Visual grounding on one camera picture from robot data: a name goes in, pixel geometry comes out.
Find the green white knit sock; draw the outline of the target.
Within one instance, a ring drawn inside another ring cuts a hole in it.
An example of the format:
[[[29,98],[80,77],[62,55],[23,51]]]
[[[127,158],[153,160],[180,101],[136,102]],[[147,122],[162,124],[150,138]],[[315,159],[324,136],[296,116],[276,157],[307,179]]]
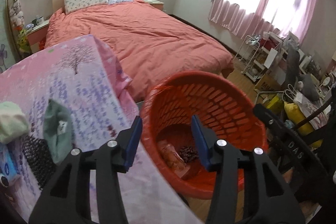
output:
[[[13,102],[1,103],[1,143],[8,144],[28,133],[29,124],[21,108]]]

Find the trash in basket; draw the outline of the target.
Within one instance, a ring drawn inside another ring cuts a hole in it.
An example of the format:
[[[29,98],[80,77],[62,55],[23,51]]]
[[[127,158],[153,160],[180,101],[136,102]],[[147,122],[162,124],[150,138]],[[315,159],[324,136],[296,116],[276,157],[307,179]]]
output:
[[[193,146],[183,146],[177,151],[166,140],[159,141],[157,146],[166,165],[180,178],[190,171],[190,163],[199,159],[198,153]]]

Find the yellow bag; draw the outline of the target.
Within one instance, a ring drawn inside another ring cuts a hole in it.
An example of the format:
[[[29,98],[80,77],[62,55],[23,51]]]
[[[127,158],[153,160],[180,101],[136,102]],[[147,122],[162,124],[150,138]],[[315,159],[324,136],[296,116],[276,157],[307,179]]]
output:
[[[292,121],[295,125],[297,125],[299,124],[299,122],[303,121],[309,115],[313,114],[317,110],[317,107],[310,102],[303,104],[285,102],[284,110],[289,120]],[[322,113],[320,113],[311,121],[302,125],[298,129],[298,132],[302,136],[306,136],[309,133],[313,132],[314,130],[321,128],[325,124],[326,124],[326,118]]]

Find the black office chair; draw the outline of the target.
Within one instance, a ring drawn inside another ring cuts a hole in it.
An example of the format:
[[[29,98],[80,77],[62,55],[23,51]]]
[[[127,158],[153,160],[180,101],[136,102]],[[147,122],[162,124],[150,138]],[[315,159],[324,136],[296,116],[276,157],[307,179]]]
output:
[[[299,81],[303,83],[301,93],[311,102],[318,101],[319,95],[311,76],[309,74],[301,75],[300,73],[298,50],[292,45],[289,45],[288,55],[286,58],[286,75],[283,87],[286,88],[288,84],[294,86],[295,83]]]

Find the grey green sock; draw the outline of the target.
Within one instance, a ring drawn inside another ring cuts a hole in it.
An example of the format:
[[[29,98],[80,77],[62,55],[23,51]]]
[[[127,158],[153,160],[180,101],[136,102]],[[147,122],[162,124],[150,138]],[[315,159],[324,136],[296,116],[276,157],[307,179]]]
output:
[[[69,110],[49,99],[43,121],[43,137],[52,161],[59,165],[72,150],[72,119]]]

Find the red plastic laundry basket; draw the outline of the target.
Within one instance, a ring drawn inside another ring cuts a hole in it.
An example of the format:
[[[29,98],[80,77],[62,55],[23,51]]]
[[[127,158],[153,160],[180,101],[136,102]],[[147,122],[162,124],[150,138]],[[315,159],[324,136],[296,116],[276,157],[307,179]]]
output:
[[[267,150],[265,126],[252,109],[246,94],[221,76],[201,71],[176,73],[161,80],[146,96],[141,109],[142,145],[177,193],[209,200],[216,175],[194,160],[188,173],[180,178],[166,164],[157,144],[165,140],[176,151],[193,146],[191,117],[197,115],[206,128],[234,147]]]

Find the pink floral tablecloth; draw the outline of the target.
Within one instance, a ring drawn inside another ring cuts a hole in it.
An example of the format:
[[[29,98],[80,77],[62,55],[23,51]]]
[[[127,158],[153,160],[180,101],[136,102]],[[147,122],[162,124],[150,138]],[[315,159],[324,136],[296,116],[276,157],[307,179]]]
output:
[[[1,101],[18,105],[29,124],[27,134],[9,144],[20,173],[11,194],[24,220],[29,219],[41,193],[42,167],[31,169],[27,159],[44,137],[49,101],[68,110],[72,147],[90,151],[115,139],[138,115],[127,91],[130,82],[110,47],[92,35],[37,52],[1,74]],[[199,222],[142,145],[130,171],[118,180],[129,223]]]

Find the pink left nightstand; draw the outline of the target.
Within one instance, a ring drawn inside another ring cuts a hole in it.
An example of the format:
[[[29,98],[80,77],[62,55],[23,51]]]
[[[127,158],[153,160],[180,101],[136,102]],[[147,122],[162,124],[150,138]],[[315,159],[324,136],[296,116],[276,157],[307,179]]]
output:
[[[30,49],[32,53],[40,51],[39,43],[45,41],[49,28],[49,20],[44,21],[41,25],[34,27],[28,34]]]

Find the pink nightstand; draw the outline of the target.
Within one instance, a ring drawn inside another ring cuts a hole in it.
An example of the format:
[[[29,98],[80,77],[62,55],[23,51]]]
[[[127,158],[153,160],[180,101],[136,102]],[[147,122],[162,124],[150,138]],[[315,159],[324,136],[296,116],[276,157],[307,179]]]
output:
[[[163,11],[164,3],[158,0],[143,0],[145,3],[153,6],[156,9],[159,9],[160,11]]]
[[[28,34],[30,49],[32,53],[40,51],[39,43],[45,41],[49,28],[49,20],[44,21],[41,25],[34,27]]]

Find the salmon bed duvet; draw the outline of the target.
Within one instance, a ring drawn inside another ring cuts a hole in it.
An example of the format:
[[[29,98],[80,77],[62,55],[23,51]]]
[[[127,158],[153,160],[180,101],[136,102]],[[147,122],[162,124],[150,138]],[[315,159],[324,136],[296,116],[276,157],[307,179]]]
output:
[[[145,99],[161,80],[181,71],[204,71],[227,77],[231,53],[220,42],[143,0],[96,5],[69,14],[58,9],[49,19],[46,47],[93,35],[117,56],[132,79],[135,102]]]

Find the white mug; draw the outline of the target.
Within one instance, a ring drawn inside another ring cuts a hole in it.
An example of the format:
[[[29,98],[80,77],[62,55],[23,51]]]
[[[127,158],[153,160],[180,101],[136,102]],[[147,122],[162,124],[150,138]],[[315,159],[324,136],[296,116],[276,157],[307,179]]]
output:
[[[39,16],[36,18],[36,25],[39,26],[45,21],[43,16]]]

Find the hanging plush toys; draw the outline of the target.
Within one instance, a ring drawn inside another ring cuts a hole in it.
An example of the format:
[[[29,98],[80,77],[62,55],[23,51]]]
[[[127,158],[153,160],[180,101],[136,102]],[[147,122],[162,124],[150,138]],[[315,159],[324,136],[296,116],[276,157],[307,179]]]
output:
[[[25,19],[21,0],[11,0],[9,16],[18,51],[21,56],[25,58],[31,54],[31,48],[25,29]]]

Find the pink right nightstand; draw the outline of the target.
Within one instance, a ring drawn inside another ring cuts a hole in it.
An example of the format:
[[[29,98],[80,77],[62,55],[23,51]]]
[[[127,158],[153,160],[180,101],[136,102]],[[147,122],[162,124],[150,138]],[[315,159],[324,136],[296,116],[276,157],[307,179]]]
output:
[[[159,9],[160,11],[163,11],[164,3],[158,0],[143,0],[145,3],[153,6],[156,9]]]

